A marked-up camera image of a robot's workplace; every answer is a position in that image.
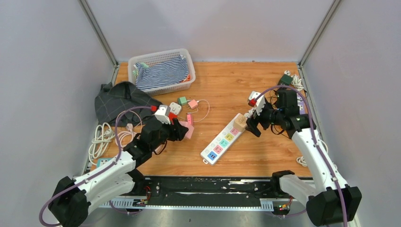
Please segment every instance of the striped cloth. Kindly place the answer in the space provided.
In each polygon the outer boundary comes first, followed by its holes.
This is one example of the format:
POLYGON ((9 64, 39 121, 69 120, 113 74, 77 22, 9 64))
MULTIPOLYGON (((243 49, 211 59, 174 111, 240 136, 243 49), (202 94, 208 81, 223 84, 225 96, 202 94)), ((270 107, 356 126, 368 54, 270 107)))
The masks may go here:
POLYGON ((135 85, 140 90, 178 84, 189 75, 187 59, 182 55, 152 67, 143 63, 136 63, 134 67, 135 85))

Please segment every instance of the gray floor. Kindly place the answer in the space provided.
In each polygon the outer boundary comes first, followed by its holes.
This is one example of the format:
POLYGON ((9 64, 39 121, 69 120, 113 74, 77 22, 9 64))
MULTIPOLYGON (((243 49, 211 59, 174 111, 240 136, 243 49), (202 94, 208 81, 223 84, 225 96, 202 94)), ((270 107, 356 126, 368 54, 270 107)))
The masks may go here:
MULTIPOLYGON (((301 211, 299 203, 291 213, 301 211)), ((98 208, 87 219, 90 223, 107 213, 95 227, 312 227, 306 213, 283 220, 260 211, 144 210, 127 216, 111 209, 98 208)))

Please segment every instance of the robotic arm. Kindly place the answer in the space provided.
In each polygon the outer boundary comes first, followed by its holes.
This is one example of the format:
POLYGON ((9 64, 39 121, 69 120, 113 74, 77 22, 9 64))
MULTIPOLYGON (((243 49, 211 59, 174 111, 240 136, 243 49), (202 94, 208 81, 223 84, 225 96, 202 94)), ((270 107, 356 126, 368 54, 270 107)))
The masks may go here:
POLYGON ((149 120, 124 151, 105 165, 74 180, 62 178, 53 194, 62 192, 61 196, 48 205, 60 222, 55 226, 78 227, 99 205, 124 193, 140 193, 145 177, 137 168, 150 159, 161 144, 167 140, 181 141, 188 131, 177 118, 168 117, 168 113, 168 107, 161 105, 156 118, 149 120))
POLYGON ((259 123, 264 130, 270 125, 281 126, 308 163, 315 188, 287 170, 273 173, 271 179, 273 191, 277 196, 287 193, 301 202, 306 207, 310 220, 316 226, 340 223, 344 220, 352 221, 362 198, 360 190, 358 187, 350 187, 334 168, 322 146, 315 124, 308 114, 299 113, 296 91, 282 89, 282 87, 276 92, 276 109, 260 93, 254 91, 251 93, 248 101, 253 108, 252 114, 248 115, 247 130, 259 137, 261 135, 257 128, 259 123))

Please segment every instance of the wooden block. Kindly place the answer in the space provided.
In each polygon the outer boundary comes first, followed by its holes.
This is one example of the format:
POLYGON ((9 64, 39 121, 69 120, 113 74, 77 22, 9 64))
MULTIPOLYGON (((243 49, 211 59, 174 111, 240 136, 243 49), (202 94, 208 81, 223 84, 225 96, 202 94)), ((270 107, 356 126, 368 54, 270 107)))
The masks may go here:
POLYGON ((237 129, 240 132, 245 131, 246 127, 246 117, 244 115, 239 115, 235 120, 234 120, 234 128, 237 129))

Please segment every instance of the pink outlet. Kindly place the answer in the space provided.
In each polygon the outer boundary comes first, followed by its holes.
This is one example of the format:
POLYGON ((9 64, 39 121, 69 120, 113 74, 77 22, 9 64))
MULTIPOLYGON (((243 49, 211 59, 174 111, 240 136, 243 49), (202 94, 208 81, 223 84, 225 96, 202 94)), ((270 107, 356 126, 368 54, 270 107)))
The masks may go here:
POLYGON ((238 133, 239 133, 239 131, 237 130, 237 129, 232 129, 231 131, 230 131, 230 133, 232 133, 233 135, 237 135, 238 133))
POLYGON ((217 145, 214 149, 213 149, 216 153, 220 154, 220 152, 223 150, 223 148, 219 145, 217 145))

